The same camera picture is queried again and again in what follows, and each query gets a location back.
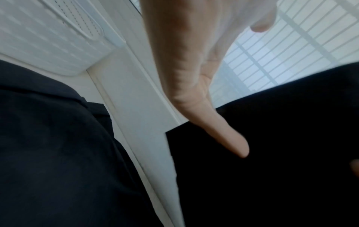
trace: folded black clothing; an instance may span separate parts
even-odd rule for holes
[[[192,123],[167,132],[186,226],[357,220],[358,107],[353,63],[218,108],[245,159]]]

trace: human hand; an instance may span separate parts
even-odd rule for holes
[[[249,146],[212,107],[209,86],[228,48],[248,26],[269,29],[277,0],[141,0],[162,88],[192,123],[246,157]]]

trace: black cloth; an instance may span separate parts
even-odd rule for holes
[[[186,123],[169,132],[187,227],[358,220],[359,64],[217,109],[248,141],[241,159]]]
[[[105,106],[3,61],[0,226],[163,226]]]

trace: black fabric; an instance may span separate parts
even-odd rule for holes
[[[0,226],[162,226],[102,104],[0,62]]]
[[[191,123],[167,132],[187,227],[357,221],[358,63],[217,111],[247,139],[247,158]]]

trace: white plastic basket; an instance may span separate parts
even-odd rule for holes
[[[123,43],[89,0],[0,1],[0,53],[44,70],[78,75]]]

